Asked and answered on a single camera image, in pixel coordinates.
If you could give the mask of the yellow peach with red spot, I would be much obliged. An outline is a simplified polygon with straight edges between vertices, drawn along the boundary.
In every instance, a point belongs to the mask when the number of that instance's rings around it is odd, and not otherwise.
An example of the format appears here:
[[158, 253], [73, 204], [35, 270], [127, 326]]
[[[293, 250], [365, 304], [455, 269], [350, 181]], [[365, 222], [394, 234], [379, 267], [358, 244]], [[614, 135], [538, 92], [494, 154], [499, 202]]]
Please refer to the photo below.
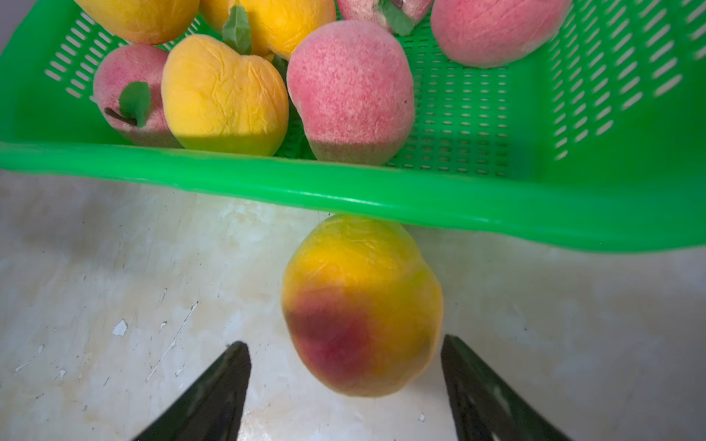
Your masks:
[[127, 42], [159, 45], [181, 36], [199, 0], [75, 0], [90, 18]]

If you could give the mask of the pink peach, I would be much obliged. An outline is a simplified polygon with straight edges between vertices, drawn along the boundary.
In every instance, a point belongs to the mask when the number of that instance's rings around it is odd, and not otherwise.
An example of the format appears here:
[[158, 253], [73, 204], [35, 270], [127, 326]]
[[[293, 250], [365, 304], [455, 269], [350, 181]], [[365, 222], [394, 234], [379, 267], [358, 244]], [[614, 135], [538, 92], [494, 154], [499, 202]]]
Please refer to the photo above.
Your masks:
[[416, 116], [414, 79], [401, 43], [379, 25], [335, 21], [297, 47], [290, 98], [317, 160], [384, 165]]
[[119, 47], [94, 78], [94, 97], [108, 124], [141, 146], [178, 148], [165, 120], [161, 95], [168, 52], [149, 45]]
[[568, 0], [443, 0], [430, 25], [439, 49], [452, 61], [494, 68], [520, 60], [557, 33]]
[[338, 0], [338, 9], [344, 20], [369, 21], [393, 34], [408, 36], [432, 4], [432, 0]]

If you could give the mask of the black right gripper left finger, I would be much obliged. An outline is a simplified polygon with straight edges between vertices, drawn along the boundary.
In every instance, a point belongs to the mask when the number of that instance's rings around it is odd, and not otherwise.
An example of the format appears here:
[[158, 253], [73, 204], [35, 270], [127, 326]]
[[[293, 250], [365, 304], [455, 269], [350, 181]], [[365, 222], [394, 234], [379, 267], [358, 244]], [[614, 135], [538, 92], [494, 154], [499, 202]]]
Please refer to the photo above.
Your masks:
[[250, 376], [247, 344], [232, 343], [165, 413], [135, 438], [236, 441]]

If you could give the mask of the yellow peach with green leaf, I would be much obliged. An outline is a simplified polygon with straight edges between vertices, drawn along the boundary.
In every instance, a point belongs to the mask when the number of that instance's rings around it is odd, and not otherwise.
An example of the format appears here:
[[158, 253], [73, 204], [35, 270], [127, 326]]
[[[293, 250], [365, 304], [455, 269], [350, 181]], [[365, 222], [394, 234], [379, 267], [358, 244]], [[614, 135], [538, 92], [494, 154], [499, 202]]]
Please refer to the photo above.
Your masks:
[[298, 45], [313, 31], [336, 20], [333, 0], [244, 0], [200, 2], [200, 14], [222, 35], [232, 7], [242, 7], [251, 30], [252, 53], [268, 60], [290, 60]]

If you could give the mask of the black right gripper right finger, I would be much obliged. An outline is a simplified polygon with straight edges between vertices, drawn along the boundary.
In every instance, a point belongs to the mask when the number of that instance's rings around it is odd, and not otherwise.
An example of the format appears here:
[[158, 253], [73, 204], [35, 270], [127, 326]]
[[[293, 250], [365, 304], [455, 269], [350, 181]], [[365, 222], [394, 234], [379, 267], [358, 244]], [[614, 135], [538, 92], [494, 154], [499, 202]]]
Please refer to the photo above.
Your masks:
[[441, 367], [457, 439], [569, 440], [461, 338], [444, 336]]

